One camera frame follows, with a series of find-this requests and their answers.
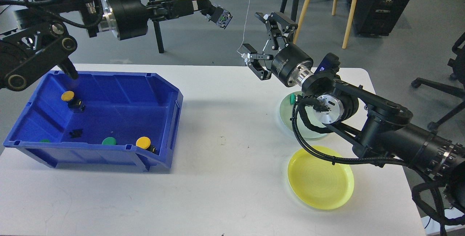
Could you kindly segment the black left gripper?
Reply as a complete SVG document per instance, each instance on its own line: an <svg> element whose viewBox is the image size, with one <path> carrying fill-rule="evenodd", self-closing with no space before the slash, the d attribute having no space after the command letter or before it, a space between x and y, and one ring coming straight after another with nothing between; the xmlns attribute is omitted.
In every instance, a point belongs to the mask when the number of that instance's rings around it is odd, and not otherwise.
<svg viewBox="0 0 465 236"><path fill-rule="evenodd" d="M111 31L118 40L144 36L147 21L166 21L200 11L204 16L216 11L209 0L158 0L146 6L141 0L103 0L102 32Z"/></svg>

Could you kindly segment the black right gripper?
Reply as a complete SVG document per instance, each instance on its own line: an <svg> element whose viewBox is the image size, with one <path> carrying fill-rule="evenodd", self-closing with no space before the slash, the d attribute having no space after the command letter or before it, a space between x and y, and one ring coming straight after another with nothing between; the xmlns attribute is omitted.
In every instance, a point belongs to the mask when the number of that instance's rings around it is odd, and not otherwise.
<svg viewBox="0 0 465 236"><path fill-rule="evenodd" d="M307 55L299 46L289 43L288 37L298 28L298 24L281 12L263 14L256 12L255 17L266 26L267 42L271 44L272 50L279 51L275 56L272 54L259 54L251 44L242 44L241 47L248 53L249 69L261 80L269 80L274 74L286 87L297 84L297 72L299 66L304 69L313 67L313 59Z"/></svg>

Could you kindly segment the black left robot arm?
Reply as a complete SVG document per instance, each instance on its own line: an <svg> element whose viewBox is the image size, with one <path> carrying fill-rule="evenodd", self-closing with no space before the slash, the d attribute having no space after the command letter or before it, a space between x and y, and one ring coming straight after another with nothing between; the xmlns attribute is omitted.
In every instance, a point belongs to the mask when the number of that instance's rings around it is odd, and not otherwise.
<svg viewBox="0 0 465 236"><path fill-rule="evenodd" d="M164 52L159 23L199 11L224 29L231 13L209 0L1 0L1 5L23 6L15 11L17 28L1 33L1 88L22 91L58 66L75 80L69 59L77 41L66 25L86 29L90 37L111 31L118 40L143 36L153 21L158 51Z"/></svg>

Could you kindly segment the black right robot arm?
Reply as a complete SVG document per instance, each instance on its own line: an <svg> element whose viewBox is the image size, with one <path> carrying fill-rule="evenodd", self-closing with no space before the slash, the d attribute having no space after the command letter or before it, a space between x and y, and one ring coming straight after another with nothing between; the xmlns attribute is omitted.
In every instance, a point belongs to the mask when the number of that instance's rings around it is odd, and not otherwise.
<svg viewBox="0 0 465 236"><path fill-rule="evenodd" d="M440 196L440 188L444 188L450 205L464 211L463 145L411 124L413 114L406 107L341 80L335 54L327 54L312 71L311 57L288 39L298 25L284 14L257 12L255 16L265 24L276 54L259 53L250 44L243 44L246 52L242 57L260 80L275 75L286 87L301 87L302 94L290 98L290 120L304 150L332 164L410 168L424 180L412 189L412 199L440 224L440 235L446 235L447 225L464 225L464 216L445 216ZM311 147L298 129L298 118L309 130L335 133L350 142L356 157L337 157Z"/></svg>

